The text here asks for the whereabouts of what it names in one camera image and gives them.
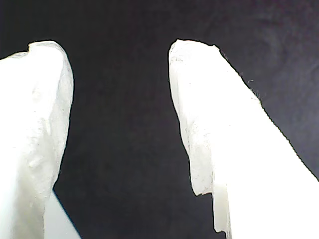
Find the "white material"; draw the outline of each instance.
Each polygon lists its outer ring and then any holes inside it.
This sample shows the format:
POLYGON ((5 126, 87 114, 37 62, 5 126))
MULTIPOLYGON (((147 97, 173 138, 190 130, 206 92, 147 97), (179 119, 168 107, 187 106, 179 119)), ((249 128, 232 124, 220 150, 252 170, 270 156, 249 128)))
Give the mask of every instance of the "white material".
MULTIPOLYGON (((63 213, 55 196, 49 198, 66 144, 72 99, 71 66, 57 43, 35 42, 29 52, 0 60, 1 239, 42 239, 45 205, 49 212, 63 213)), ((48 212, 46 218, 52 218, 48 212)), ((67 217, 60 219, 75 232, 67 217)), ((72 235, 59 238, 79 238, 72 235)))
POLYGON ((171 95, 196 195, 228 239, 319 239, 319 182, 216 46, 175 42, 171 95))

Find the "dark background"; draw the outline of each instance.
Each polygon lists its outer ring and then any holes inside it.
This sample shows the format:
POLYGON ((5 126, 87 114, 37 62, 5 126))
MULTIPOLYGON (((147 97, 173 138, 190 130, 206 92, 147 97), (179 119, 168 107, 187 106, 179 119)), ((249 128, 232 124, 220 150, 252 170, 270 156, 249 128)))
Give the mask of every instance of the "dark background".
POLYGON ((74 101, 54 189, 83 239, 225 237, 213 229, 211 195, 196 197, 190 186, 168 82, 167 52, 177 38, 218 45, 319 176, 318 1, 2 0, 0 7, 1 58, 48 39, 69 56, 74 101))

